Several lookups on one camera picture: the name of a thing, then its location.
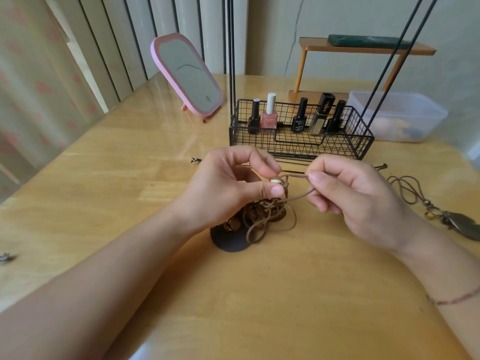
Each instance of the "black wire basket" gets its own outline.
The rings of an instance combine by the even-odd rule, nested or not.
[[[237,100],[229,127],[230,145],[255,146],[274,157],[315,159],[322,153],[328,153],[361,160],[374,142],[372,132],[352,106],[345,106],[343,109],[343,122],[339,132],[315,136],[308,133],[315,114],[315,104],[307,105],[307,126],[301,132],[291,131],[298,104],[275,103],[278,114],[276,128],[249,128],[247,123],[252,113],[252,104],[252,100]],[[267,102],[260,101],[260,115],[266,108]]]

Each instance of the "curtain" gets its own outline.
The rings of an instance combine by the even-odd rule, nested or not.
[[[0,0],[0,202],[103,115],[45,0]]]

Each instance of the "green object on shelf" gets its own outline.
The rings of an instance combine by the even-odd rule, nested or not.
[[[334,47],[393,49],[399,42],[399,39],[393,36],[330,34],[328,42]],[[407,49],[410,43],[411,41],[402,40],[398,48]]]

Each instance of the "bottle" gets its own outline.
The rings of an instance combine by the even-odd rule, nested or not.
[[[322,93],[320,101],[318,101],[315,114],[311,119],[311,123],[308,129],[310,135],[318,136],[322,132],[322,128],[327,120],[327,116],[335,102],[335,95],[331,93]]]
[[[343,115],[343,109],[347,102],[345,100],[339,100],[336,103],[335,111],[333,112],[333,117],[328,120],[327,126],[325,128],[326,133],[338,133],[340,131],[340,127],[342,126],[343,119],[341,118]]]
[[[251,116],[248,118],[249,134],[256,134],[260,130],[260,99],[254,98],[251,104]]]
[[[305,111],[307,110],[307,103],[308,98],[300,98],[300,103],[298,104],[298,112],[292,121],[292,133],[300,133],[305,128],[305,124],[307,123],[307,116],[305,115]]]
[[[277,95],[273,92],[268,94],[267,110],[261,115],[260,127],[264,129],[275,129],[279,115],[275,111],[275,99]]]

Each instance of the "pink frame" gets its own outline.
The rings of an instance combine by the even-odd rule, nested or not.
[[[173,39],[180,39],[190,47],[191,51],[193,52],[193,54],[195,54],[195,57],[197,57],[198,61],[200,62],[200,65],[203,67],[203,71],[208,75],[208,77],[214,84],[215,88],[217,89],[220,98],[218,102],[215,103],[210,110],[202,111],[195,105],[195,103],[193,103],[193,101],[185,94],[185,90],[183,90],[183,88],[178,84],[177,79],[174,77],[173,73],[168,69],[163,59],[159,55],[158,50],[159,50],[160,44]],[[184,105],[191,112],[201,117],[207,117],[213,114],[217,108],[219,108],[219,106],[222,104],[222,101],[223,101],[222,91],[220,90],[219,84],[213,78],[212,73],[210,73],[210,71],[208,70],[208,67],[205,65],[204,61],[202,60],[202,57],[200,56],[200,54],[198,54],[197,50],[195,49],[194,45],[190,42],[190,40],[188,40],[185,36],[183,36],[178,32],[174,32],[172,34],[168,34],[164,36],[159,36],[155,38],[152,44],[150,45],[150,52],[152,53],[152,58],[155,61],[155,64],[158,67],[158,69],[163,73],[166,80],[171,84],[175,92],[182,99]]]

